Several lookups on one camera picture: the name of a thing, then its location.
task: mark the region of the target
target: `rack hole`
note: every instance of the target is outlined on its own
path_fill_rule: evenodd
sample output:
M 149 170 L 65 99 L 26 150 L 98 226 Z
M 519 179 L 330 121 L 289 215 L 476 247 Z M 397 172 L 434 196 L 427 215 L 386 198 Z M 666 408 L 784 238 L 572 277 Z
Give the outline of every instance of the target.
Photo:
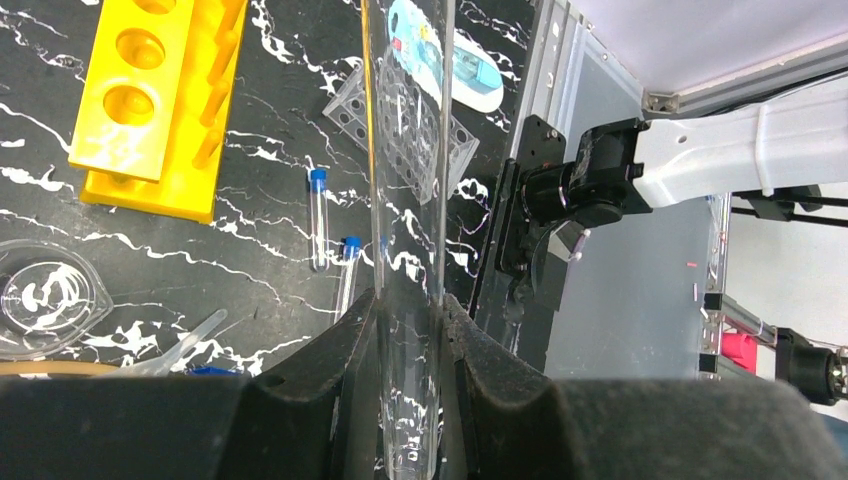
M 115 42 L 118 54 L 135 68 L 150 70 L 165 61 L 165 47 L 152 33 L 132 28 L 124 30 Z
M 141 89 L 129 85 L 112 87 L 103 96 L 103 109 L 115 123 L 141 126 L 153 118 L 153 100 Z
M 153 15 L 164 15 L 177 6 L 177 0 L 133 0 L 138 8 Z

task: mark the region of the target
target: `white robotic arm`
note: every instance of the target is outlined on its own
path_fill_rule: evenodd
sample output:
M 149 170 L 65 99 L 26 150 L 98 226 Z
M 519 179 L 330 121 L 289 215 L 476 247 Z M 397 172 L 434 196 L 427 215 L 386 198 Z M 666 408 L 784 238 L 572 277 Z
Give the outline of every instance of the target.
M 706 195 L 848 181 L 848 76 L 639 133 L 633 186 L 652 208 Z

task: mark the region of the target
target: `white panel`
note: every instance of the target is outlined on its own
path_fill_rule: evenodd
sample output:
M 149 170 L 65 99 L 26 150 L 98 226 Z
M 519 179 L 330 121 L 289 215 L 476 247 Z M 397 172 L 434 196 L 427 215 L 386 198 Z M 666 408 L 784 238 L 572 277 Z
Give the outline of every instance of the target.
M 848 33 L 846 0 L 573 0 L 651 92 L 680 92 Z

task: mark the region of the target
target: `large transparent tube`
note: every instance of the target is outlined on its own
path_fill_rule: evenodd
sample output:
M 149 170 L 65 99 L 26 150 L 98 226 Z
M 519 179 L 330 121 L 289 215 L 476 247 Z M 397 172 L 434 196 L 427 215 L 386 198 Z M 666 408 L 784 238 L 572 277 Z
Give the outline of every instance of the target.
M 430 479 L 437 461 L 454 13 L 454 0 L 362 0 L 381 413 L 393 480 Z

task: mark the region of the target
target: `yellow test tube rack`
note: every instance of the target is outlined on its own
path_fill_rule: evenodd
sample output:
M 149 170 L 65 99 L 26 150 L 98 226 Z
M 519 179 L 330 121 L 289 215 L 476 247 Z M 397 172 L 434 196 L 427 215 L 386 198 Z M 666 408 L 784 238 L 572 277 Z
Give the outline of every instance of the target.
M 68 162 L 80 200 L 209 223 L 246 0 L 105 0 Z

